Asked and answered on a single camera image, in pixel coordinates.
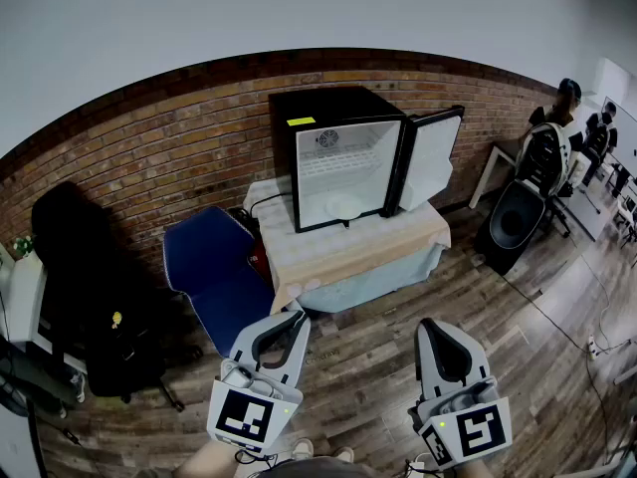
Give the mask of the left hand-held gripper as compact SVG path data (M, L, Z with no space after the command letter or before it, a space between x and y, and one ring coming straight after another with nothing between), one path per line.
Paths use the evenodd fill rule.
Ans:
M295 386L305 362L311 322L303 310L279 312L246 328L222 361L213 383L207 431L211 438L257 455L277 445L303 401ZM261 353L279 335L288 336L277 361L261 361Z

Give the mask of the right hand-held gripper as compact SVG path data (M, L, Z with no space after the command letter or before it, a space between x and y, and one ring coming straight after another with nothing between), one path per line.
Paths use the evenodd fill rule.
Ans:
M487 377L483 348L458 327L431 318L419 323L414 344L423 400L408 413L435 467L450 469L511 446L509 399ZM450 392L455 386L465 387Z

